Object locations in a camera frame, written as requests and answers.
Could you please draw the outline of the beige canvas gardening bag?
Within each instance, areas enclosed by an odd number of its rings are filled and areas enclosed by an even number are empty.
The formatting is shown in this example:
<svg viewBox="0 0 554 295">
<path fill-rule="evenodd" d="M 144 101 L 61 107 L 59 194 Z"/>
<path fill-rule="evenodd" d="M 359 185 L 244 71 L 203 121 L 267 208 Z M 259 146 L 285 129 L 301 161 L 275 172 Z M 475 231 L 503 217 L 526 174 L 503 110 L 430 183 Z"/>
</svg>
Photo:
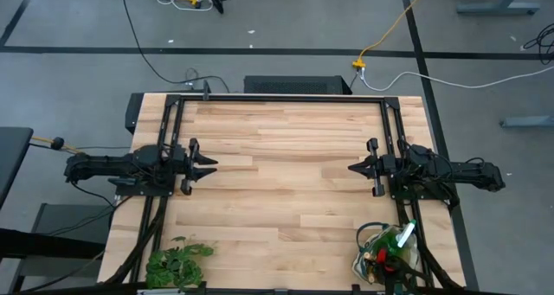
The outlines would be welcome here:
<svg viewBox="0 0 554 295">
<path fill-rule="evenodd" d="M 415 228 L 416 228 L 416 220 L 412 219 L 410 221 L 415 222 Z M 372 284 L 381 284 L 384 285 L 385 283 L 385 271 L 376 263 L 377 256 L 373 252 L 373 242 L 378 237 L 378 235 L 383 231 L 385 227 L 387 227 L 388 223 L 383 222 L 368 222 L 362 225 L 356 233 L 356 243 L 358 246 L 358 255 L 354 259 L 352 263 L 351 270 L 362 280 L 365 282 L 368 282 L 370 285 Z M 372 260 L 366 260 L 364 258 L 364 253 L 370 253 L 372 256 Z M 396 256 L 387 256 L 386 264 L 402 264 L 402 265 L 409 265 L 413 269 L 417 270 L 419 258 L 418 261 L 413 262 L 406 262 L 405 260 L 398 258 Z M 373 274 L 375 276 L 376 281 L 374 283 L 370 283 L 368 281 L 368 276 L 370 274 Z M 412 277 L 409 281 L 410 282 L 416 282 L 417 277 Z"/>
</svg>

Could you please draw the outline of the green artificial plant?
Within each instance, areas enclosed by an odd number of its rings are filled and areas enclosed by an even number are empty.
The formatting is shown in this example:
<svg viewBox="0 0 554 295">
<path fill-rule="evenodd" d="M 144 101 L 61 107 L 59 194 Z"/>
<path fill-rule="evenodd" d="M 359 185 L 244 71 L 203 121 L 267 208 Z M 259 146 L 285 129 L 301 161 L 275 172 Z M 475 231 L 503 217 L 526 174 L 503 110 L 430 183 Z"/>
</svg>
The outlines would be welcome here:
<svg viewBox="0 0 554 295">
<path fill-rule="evenodd" d="M 189 243 L 184 236 L 172 239 L 178 246 L 151 254 L 146 265 L 145 283 L 149 289 L 175 286 L 183 291 L 203 282 L 199 262 L 214 254 L 215 249 L 204 243 Z"/>
</svg>

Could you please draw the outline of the dark grey side stand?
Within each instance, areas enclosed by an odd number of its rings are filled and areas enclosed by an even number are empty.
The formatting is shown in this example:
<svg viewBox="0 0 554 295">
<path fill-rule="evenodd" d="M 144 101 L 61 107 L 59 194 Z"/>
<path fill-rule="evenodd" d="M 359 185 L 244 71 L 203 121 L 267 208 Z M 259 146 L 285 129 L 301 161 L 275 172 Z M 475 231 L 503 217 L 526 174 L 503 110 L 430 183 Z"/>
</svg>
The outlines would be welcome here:
<svg viewBox="0 0 554 295">
<path fill-rule="evenodd" d="M 28 232 L 0 228 L 0 263 L 18 260 L 6 292 L 25 290 L 30 278 L 57 279 L 74 269 L 76 278 L 95 278 L 106 246 L 111 209 L 97 205 L 43 203 Z"/>
</svg>

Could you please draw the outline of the black perforated computer tower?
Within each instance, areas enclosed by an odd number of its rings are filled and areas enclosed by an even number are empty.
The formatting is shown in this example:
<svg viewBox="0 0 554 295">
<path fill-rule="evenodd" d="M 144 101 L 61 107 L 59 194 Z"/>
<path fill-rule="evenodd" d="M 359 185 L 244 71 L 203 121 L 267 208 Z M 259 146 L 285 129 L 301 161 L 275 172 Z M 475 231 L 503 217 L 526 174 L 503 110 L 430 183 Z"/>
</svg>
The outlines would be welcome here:
<svg viewBox="0 0 554 295">
<path fill-rule="evenodd" d="M 244 93 L 352 94 L 352 90 L 340 75 L 246 76 L 243 82 Z"/>
</svg>

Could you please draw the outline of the green spray bottle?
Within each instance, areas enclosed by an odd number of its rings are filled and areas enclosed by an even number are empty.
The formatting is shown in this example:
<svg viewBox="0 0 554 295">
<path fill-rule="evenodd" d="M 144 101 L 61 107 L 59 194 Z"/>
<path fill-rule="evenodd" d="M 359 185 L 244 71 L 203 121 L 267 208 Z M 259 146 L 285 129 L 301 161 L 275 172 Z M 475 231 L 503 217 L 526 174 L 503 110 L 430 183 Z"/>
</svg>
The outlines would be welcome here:
<svg viewBox="0 0 554 295">
<path fill-rule="evenodd" d="M 418 261 L 415 225 L 414 221 L 410 221 L 403 227 L 391 225 L 385 227 L 373 242 L 372 250 L 375 255 L 384 249 L 387 256 L 396 256 L 406 262 Z"/>
</svg>

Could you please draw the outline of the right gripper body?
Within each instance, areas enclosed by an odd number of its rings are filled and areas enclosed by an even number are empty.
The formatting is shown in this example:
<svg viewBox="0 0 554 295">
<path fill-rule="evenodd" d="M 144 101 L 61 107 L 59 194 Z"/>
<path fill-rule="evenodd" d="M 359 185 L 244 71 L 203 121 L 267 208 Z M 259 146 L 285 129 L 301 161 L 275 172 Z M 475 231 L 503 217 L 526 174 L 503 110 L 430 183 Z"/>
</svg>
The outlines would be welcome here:
<svg viewBox="0 0 554 295">
<path fill-rule="evenodd" d="M 370 167 L 372 168 L 372 178 L 374 187 L 372 195 L 380 197 L 385 195 L 384 186 L 381 183 L 380 176 L 392 174 L 394 171 L 394 155 L 385 154 L 381 157 L 377 155 L 378 142 L 376 138 L 371 138 L 367 142 L 367 148 L 370 152 Z"/>
</svg>

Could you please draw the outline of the red gardening glove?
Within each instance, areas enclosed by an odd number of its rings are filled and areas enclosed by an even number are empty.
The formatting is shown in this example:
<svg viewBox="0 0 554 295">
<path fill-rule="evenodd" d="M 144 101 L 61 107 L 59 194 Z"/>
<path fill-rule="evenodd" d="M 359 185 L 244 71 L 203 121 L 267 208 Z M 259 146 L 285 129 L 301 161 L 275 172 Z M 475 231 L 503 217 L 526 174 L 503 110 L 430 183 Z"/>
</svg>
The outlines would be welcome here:
<svg viewBox="0 0 554 295">
<path fill-rule="evenodd" d="M 381 248 L 378 252 L 377 252 L 377 259 L 376 259 L 376 263 L 387 273 L 392 273 L 395 271 L 394 268 L 392 268 L 391 266 L 388 266 L 386 264 L 386 260 L 387 260 L 387 254 L 388 254 L 388 250 L 386 248 Z"/>
</svg>

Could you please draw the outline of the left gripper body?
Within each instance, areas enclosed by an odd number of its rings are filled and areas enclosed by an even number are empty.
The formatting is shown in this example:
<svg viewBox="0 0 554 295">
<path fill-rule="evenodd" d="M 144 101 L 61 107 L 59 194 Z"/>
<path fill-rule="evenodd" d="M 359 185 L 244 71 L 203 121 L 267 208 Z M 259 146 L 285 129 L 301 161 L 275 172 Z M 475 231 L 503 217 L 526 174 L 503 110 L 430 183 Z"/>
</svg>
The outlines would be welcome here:
<svg viewBox="0 0 554 295">
<path fill-rule="evenodd" d="M 183 175 L 181 180 L 180 190 L 186 196 L 190 196 L 192 193 L 192 183 L 198 180 L 198 174 L 196 172 L 195 161 L 199 152 L 199 143 L 196 138 L 192 138 L 189 142 L 189 152 L 181 149 L 178 152 L 178 159 L 174 165 L 174 173 L 176 175 Z"/>
</svg>

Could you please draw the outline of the dark office desk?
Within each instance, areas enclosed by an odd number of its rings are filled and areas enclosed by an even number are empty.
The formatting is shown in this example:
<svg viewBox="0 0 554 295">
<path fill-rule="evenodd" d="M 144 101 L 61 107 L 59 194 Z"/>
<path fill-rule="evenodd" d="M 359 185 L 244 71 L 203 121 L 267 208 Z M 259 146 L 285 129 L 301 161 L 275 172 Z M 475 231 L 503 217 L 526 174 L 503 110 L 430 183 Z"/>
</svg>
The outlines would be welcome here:
<svg viewBox="0 0 554 295">
<path fill-rule="evenodd" d="M 33 130 L 0 126 L 0 209 L 4 205 L 29 148 Z"/>
</svg>

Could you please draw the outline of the black side panel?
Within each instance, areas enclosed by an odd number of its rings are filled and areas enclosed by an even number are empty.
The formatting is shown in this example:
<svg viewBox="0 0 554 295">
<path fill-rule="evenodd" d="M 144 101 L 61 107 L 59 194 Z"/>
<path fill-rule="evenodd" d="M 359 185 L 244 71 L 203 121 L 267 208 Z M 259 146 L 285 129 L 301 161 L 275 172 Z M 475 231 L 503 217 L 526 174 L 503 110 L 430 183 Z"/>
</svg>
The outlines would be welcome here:
<svg viewBox="0 0 554 295">
<path fill-rule="evenodd" d="M 133 135 L 139 119 L 144 94 L 132 93 L 127 104 L 125 114 L 125 128 Z"/>
</svg>

